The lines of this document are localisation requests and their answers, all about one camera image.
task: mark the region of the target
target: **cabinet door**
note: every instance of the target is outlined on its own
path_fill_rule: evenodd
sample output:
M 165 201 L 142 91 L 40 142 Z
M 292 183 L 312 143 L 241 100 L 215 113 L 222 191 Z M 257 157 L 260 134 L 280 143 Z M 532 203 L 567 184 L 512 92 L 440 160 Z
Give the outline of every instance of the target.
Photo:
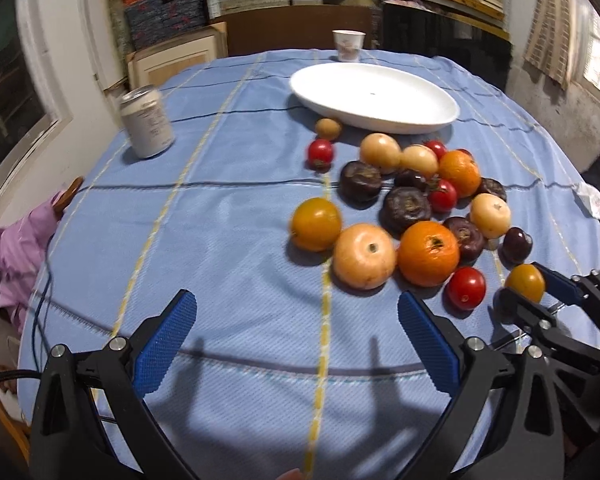
M 168 48 L 133 62 L 135 64 L 133 72 L 136 72 L 133 77 L 134 87 L 160 86 L 189 66 L 206 63 L 217 58 L 218 45 L 215 36 L 200 38 Z

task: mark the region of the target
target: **white plate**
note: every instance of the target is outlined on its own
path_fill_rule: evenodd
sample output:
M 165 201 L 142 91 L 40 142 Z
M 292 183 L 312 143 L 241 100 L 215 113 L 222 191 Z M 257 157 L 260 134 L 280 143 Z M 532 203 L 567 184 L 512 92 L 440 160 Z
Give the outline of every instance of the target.
M 300 102 L 322 116 L 386 134 L 428 134 L 451 124 L 460 108 L 421 77 L 363 63 L 324 63 L 291 76 Z

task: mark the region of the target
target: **paper cup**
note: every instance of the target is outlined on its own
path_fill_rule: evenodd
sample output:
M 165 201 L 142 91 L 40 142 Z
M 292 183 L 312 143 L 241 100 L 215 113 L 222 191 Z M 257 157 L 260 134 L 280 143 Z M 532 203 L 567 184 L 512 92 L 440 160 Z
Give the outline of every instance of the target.
M 365 41 L 365 33 L 356 30 L 334 30 L 333 41 L 338 50 L 338 61 L 357 63 Z

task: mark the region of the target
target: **crumpled tissue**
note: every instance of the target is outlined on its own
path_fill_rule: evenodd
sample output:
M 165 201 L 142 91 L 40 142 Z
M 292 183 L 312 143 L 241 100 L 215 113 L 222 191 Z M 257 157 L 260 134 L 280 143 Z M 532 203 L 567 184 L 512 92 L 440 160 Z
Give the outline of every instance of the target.
M 600 222 L 600 192 L 586 182 L 579 183 L 574 191 L 591 216 Z

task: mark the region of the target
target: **can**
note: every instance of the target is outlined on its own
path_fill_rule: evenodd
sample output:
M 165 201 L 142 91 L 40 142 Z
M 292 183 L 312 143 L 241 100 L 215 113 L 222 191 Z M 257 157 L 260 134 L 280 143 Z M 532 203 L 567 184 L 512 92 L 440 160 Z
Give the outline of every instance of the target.
M 142 86 L 123 95 L 120 116 L 131 147 L 139 158 L 157 155 L 173 144 L 171 123 L 155 86 Z

